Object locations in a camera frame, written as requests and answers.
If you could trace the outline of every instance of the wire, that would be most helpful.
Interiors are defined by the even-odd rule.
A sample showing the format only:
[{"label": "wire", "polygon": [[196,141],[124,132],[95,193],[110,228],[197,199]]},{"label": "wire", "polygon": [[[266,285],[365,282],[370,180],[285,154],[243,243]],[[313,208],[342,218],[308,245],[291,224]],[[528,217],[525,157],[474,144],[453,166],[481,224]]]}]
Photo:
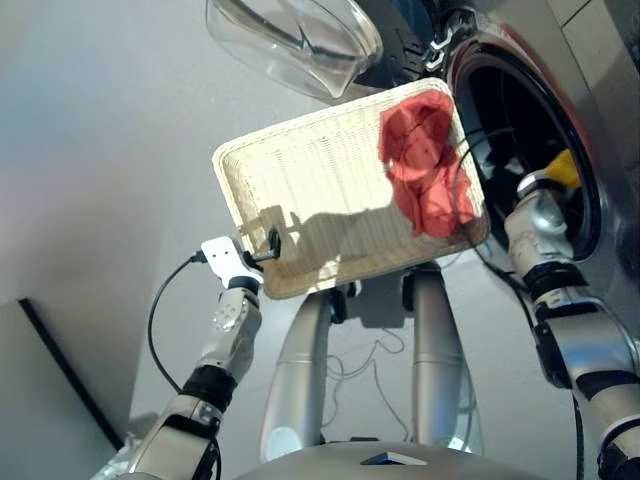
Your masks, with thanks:
[{"label": "wire", "polygon": [[158,307],[158,302],[160,301],[160,297],[164,293],[165,289],[169,286],[171,281],[178,276],[178,274],[184,270],[188,265],[193,263],[193,257],[185,260],[178,268],[176,268],[171,275],[167,277],[167,279],[160,285],[158,291],[156,292],[156,296],[153,298],[153,302],[151,303],[151,309],[149,310],[149,319],[147,321],[147,342],[149,344],[149,352],[151,352],[151,358],[153,358],[153,362],[156,364],[156,368],[162,374],[164,379],[171,385],[176,393],[180,393],[180,387],[176,383],[176,381],[169,375],[169,372],[164,368],[160,358],[158,357],[158,353],[156,352],[156,347],[153,342],[153,319],[155,317],[156,308]]},{"label": "wire", "polygon": [[584,431],[582,414],[576,397],[573,397],[573,416],[576,422],[576,480],[584,478]]},{"label": "wire", "polygon": [[377,348],[382,348],[383,350],[385,350],[387,353],[391,354],[391,355],[397,355],[399,353],[402,353],[405,351],[406,345],[404,343],[404,340],[402,340],[402,338],[399,335],[396,335],[395,333],[391,332],[390,330],[383,328],[382,329],[383,332],[385,332],[386,334],[394,337],[396,340],[398,340],[400,346],[397,349],[392,349],[388,346],[386,346],[380,339],[376,339],[376,341],[373,343],[373,346],[371,347],[371,350],[369,351],[369,354],[367,355],[367,358],[364,362],[362,362],[362,364],[351,370],[350,372],[346,372],[345,368],[344,368],[344,362],[342,361],[342,359],[340,359],[340,357],[336,356],[336,355],[329,355],[327,357],[327,360],[334,360],[339,367],[339,370],[334,370],[332,369],[329,365],[327,365],[327,374],[330,378],[337,380],[337,383],[333,389],[333,392],[331,394],[331,398],[333,400],[333,404],[334,404],[334,410],[333,410],[333,414],[331,415],[331,417],[329,418],[328,421],[324,422],[322,424],[322,427],[327,427],[329,426],[331,423],[333,423],[333,421],[336,419],[336,417],[338,416],[338,410],[339,410],[339,401],[338,401],[338,391],[340,389],[340,387],[342,386],[342,384],[346,381],[346,380],[351,380],[354,379],[356,377],[359,377],[360,375],[362,375],[371,365],[373,365],[373,378],[374,378],[374,382],[376,384],[376,388],[378,389],[378,393],[380,394],[380,398],[382,399],[382,401],[384,402],[384,404],[386,405],[387,409],[389,410],[389,412],[391,412],[391,415],[393,415],[393,417],[396,419],[396,421],[400,424],[400,426],[402,427],[402,429],[404,430],[404,439],[403,441],[407,441],[409,438],[409,429],[407,428],[407,425],[403,422],[402,418],[400,417],[400,415],[398,415],[398,413],[396,412],[396,410],[393,408],[393,406],[391,405],[391,403],[389,402],[389,400],[387,399],[384,390],[382,388],[382,385],[380,383],[380,378],[378,376],[378,367],[377,367],[377,363],[376,363],[376,359],[374,358],[375,352]]},{"label": "wire", "polygon": [[[171,375],[169,375],[169,372],[167,372],[167,370],[164,368],[164,365],[162,365],[162,362],[158,357],[158,353],[154,345],[153,320],[155,318],[155,313],[156,309],[158,308],[160,297],[162,297],[162,294],[169,286],[169,284],[180,274],[180,272],[187,268],[188,265],[198,262],[207,263],[207,259],[204,256],[202,250],[198,250],[191,257],[182,262],[180,266],[176,268],[164,282],[162,282],[162,285],[160,285],[160,288],[158,288],[155,297],[153,297],[153,302],[151,302],[151,308],[149,309],[149,318],[147,321],[147,341],[149,345],[149,352],[151,353],[151,358],[153,358],[153,362],[155,363],[156,367],[176,393],[180,393],[181,389],[176,381],[171,377]],[[200,462],[198,463],[198,466],[196,467],[196,471],[194,472],[192,478],[194,480],[210,479],[214,462],[216,465],[216,480],[220,480],[220,477],[222,476],[222,455],[220,453],[220,445],[218,444],[218,440],[215,437],[213,437],[207,444],[205,453],[202,455],[202,458],[200,459]]]},{"label": "wire", "polygon": [[[522,296],[522,292],[526,291],[525,288],[520,285],[518,282],[516,282],[513,278],[511,278],[510,273],[509,272],[505,272],[504,270],[502,270],[501,268],[493,265],[491,262],[489,262],[478,250],[477,245],[473,242],[473,239],[471,238],[471,235],[469,233],[469,231],[467,230],[467,224],[463,223],[461,221],[461,217],[458,211],[458,205],[457,205],[457,195],[456,195],[456,187],[457,187],[457,183],[458,183],[458,175],[460,173],[460,170],[462,170],[462,165],[464,163],[464,159],[470,155],[473,152],[473,149],[476,148],[478,145],[480,145],[482,142],[487,141],[490,138],[493,137],[497,137],[499,135],[505,135],[507,133],[512,133],[513,132],[513,128],[500,128],[497,130],[493,130],[491,132],[485,133],[483,135],[483,138],[480,140],[477,140],[475,142],[473,142],[469,148],[465,151],[465,153],[460,157],[460,160],[456,166],[456,171],[454,174],[454,180],[453,180],[453,185],[452,185],[452,195],[451,195],[451,206],[452,209],[455,213],[455,216],[457,218],[458,224],[461,226],[462,228],[462,232],[465,235],[465,238],[467,240],[467,242],[469,243],[469,245],[471,246],[471,248],[473,248],[473,250],[476,252],[476,255],[478,255],[478,257],[480,258],[480,260],[482,261],[482,263],[485,265],[485,267],[487,267],[489,269],[490,272],[492,272],[496,277],[498,277],[500,280],[502,280],[504,283],[506,283],[511,290],[513,290],[513,293],[515,294],[516,298],[518,299],[518,303],[520,304],[520,307],[522,308],[522,311],[525,315],[525,318],[527,320],[527,324],[529,325],[529,329],[533,329],[533,318],[531,317],[531,312],[529,312],[529,307],[527,306],[523,296]],[[473,131],[472,133],[468,133],[467,136],[461,140],[457,146],[462,145],[465,141],[467,141],[467,139],[471,136],[474,135],[475,133],[479,133],[477,131]]]},{"label": "wire", "polygon": [[220,451],[220,445],[218,444],[218,439],[213,439],[213,444],[216,447],[216,451],[218,452],[218,458],[216,458],[216,480],[220,480],[222,477],[222,452]]}]

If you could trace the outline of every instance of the washing machine door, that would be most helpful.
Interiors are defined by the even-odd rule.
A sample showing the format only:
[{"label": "washing machine door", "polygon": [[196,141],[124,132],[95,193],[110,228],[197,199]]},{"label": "washing machine door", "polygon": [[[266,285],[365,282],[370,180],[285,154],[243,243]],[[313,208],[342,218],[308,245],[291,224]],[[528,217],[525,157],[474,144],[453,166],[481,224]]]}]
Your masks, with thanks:
[{"label": "washing machine door", "polygon": [[435,0],[207,0],[210,35],[252,69],[306,95],[423,75]]}]

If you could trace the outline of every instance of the white wall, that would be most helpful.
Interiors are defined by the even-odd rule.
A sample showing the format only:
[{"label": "white wall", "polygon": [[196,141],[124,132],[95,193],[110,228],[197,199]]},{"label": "white wall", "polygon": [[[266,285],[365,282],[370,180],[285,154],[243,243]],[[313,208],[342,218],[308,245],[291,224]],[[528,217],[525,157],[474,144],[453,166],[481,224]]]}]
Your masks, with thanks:
[{"label": "white wall", "polygon": [[0,306],[3,480],[92,477],[115,451],[16,302]]},{"label": "white wall", "polygon": [[[319,104],[220,50],[203,0],[35,5],[0,8],[0,300],[35,299],[122,432],[152,290],[232,229],[213,151]],[[181,282],[158,328],[212,314],[213,276]]]}]

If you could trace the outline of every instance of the silver arm segment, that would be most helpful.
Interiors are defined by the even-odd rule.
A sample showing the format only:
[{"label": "silver arm segment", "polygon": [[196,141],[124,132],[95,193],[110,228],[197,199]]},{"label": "silver arm segment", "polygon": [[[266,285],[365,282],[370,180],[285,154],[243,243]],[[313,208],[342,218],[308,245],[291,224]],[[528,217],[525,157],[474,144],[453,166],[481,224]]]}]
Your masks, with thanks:
[{"label": "silver arm segment", "polygon": [[464,356],[439,269],[413,275],[413,439],[447,446],[458,419]]},{"label": "silver arm segment", "polygon": [[320,445],[331,326],[328,291],[309,295],[280,351],[260,436],[260,459],[268,462]]},{"label": "silver arm segment", "polygon": [[227,287],[213,320],[213,338],[220,337],[220,331],[223,335],[205,347],[191,377],[131,459],[123,480],[192,480],[211,452],[233,391],[253,360],[261,324],[257,293],[262,277],[246,265],[228,237],[205,242],[202,250]]},{"label": "silver arm segment", "polygon": [[578,401],[586,430],[600,447],[600,477],[639,478],[636,346],[606,305],[589,294],[572,262],[553,195],[529,187],[505,230],[509,255],[534,300],[538,324],[533,334],[544,373],[556,387],[571,389]]}]

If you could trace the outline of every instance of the black cable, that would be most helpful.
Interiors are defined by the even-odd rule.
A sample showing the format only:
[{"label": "black cable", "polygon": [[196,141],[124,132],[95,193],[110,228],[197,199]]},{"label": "black cable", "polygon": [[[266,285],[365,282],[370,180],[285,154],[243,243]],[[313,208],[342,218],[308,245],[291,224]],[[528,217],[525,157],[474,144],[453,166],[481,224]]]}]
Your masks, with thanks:
[{"label": "black cable", "polygon": [[573,398],[573,416],[576,422],[576,480],[584,478],[584,430],[582,428],[582,414],[576,397]]},{"label": "black cable", "polygon": [[198,466],[191,480],[211,480],[214,463],[216,464],[216,480],[220,480],[222,476],[222,459],[220,455],[220,445],[215,437],[209,440],[207,448],[202,458],[200,458],[200,462],[198,462]]},{"label": "black cable", "polygon": [[218,445],[216,438],[213,439],[213,443],[218,451],[218,458],[216,459],[216,480],[220,480],[222,477],[222,452],[220,451],[220,445]]},{"label": "black cable", "polygon": [[[468,133],[466,135],[466,137],[458,143],[457,146],[462,145],[462,143],[467,141],[467,139],[471,135],[474,135],[476,133],[479,133],[479,132],[476,130],[476,131],[472,131],[472,132]],[[453,180],[453,185],[452,185],[451,203],[452,203],[452,209],[453,209],[453,211],[455,213],[455,216],[456,216],[456,219],[458,221],[458,224],[461,226],[463,234],[465,235],[465,238],[466,238],[467,242],[469,243],[471,248],[473,248],[473,250],[476,252],[476,255],[478,255],[478,257],[480,258],[482,263],[485,265],[485,267],[487,267],[491,273],[493,273],[496,277],[498,277],[505,284],[507,284],[509,286],[509,288],[511,288],[511,290],[513,290],[513,293],[515,294],[516,298],[518,299],[518,302],[520,303],[520,306],[522,307],[522,311],[524,312],[524,315],[525,315],[525,318],[527,320],[527,324],[529,325],[529,328],[533,329],[533,318],[531,317],[531,313],[529,312],[529,308],[527,307],[527,304],[524,301],[524,298],[522,296],[522,292],[526,291],[526,290],[524,289],[524,287],[522,285],[520,285],[513,278],[511,278],[511,276],[509,275],[508,272],[505,272],[504,270],[502,270],[501,268],[493,265],[486,258],[484,258],[484,256],[478,250],[477,245],[473,242],[473,239],[471,238],[471,235],[469,234],[469,231],[467,230],[467,225],[462,223],[460,215],[459,215],[459,211],[458,211],[458,205],[457,205],[457,203],[458,203],[457,202],[457,196],[456,196],[457,180],[458,180],[458,175],[460,173],[460,170],[462,169],[462,165],[464,163],[464,159],[467,156],[469,156],[473,152],[473,149],[476,148],[481,143],[487,141],[490,138],[497,137],[499,135],[505,135],[507,133],[509,133],[509,134],[513,133],[513,128],[499,128],[497,130],[493,130],[491,132],[485,133],[480,140],[477,140],[477,141],[473,142],[469,146],[469,148],[465,151],[465,153],[460,157],[460,160],[459,160],[459,162],[458,162],[458,164],[456,166],[456,171],[455,171],[455,174],[454,174],[454,180]]]},{"label": "black cable", "polygon": [[[162,285],[160,285],[160,288],[158,288],[158,291],[153,298],[153,302],[151,302],[149,319],[147,321],[147,341],[149,344],[149,352],[151,352],[151,358],[153,358],[153,362],[155,363],[156,367],[165,378],[165,380],[169,383],[169,385],[171,385],[171,388],[176,391],[176,393],[180,393],[181,389],[176,381],[171,377],[171,375],[169,375],[169,372],[167,372],[167,370],[164,368],[164,365],[162,365],[162,362],[158,357],[158,353],[156,352],[156,347],[153,342],[153,319],[155,318],[156,308],[158,307],[160,297],[169,286],[169,284],[188,265],[198,262],[207,263],[207,259],[204,256],[202,250],[198,250],[196,253],[191,255],[191,257],[182,262],[180,266],[176,268],[164,282],[162,282]],[[207,448],[202,455],[202,458],[200,458],[200,462],[198,462],[198,466],[196,467],[196,470],[193,474],[193,480],[209,480],[211,478],[214,462],[216,465],[216,480],[220,480],[220,477],[222,476],[222,455],[220,454],[220,445],[218,444],[218,440],[215,437],[209,440]]]},{"label": "black cable", "polygon": [[156,364],[156,367],[158,368],[162,376],[165,378],[165,380],[169,383],[169,385],[171,385],[171,388],[173,388],[176,391],[176,393],[180,393],[180,387],[178,386],[176,381],[171,377],[171,375],[169,375],[169,372],[167,372],[167,370],[162,365],[162,362],[158,357],[158,353],[156,352],[156,347],[153,343],[153,319],[156,313],[156,308],[158,307],[158,302],[160,301],[160,297],[164,293],[165,289],[169,286],[171,281],[174,278],[176,278],[178,274],[187,267],[187,265],[191,263],[197,263],[197,262],[200,262],[200,263],[207,262],[207,259],[201,250],[197,251],[195,254],[193,254],[191,257],[185,260],[178,268],[174,270],[174,272],[171,275],[167,277],[167,279],[162,283],[162,285],[160,285],[160,288],[158,288],[158,291],[156,292],[156,296],[153,298],[153,302],[151,303],[151,309],[149,310],[149,318],[147,320],[147,342],[149,345],[149,352],[151,353],[151,358],[153,358],[153,362]]}]

